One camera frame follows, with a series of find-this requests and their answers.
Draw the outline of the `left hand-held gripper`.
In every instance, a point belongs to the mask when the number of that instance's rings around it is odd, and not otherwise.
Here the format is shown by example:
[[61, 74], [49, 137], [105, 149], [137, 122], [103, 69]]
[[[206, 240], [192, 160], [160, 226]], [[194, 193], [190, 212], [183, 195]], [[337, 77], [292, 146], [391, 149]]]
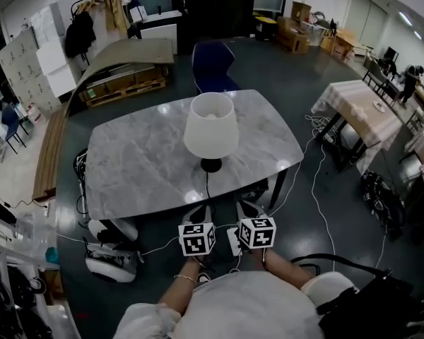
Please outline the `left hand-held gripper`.
[[185, 257], [209, 255], [216, 243], [213, 225], [214, 209], [210, 205], [197, 206], [183, 217], [178, 226], [179, 244]]

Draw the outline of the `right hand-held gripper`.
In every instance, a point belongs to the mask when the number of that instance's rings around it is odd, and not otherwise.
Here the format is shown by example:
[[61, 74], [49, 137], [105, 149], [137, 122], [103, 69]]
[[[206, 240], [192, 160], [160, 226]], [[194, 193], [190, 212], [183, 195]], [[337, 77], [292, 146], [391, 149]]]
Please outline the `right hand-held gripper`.
[[248, 249], [267, 249], [274, 244], [276, 224], [257, 204], [241, 200], [236, 203], [239, 240]]

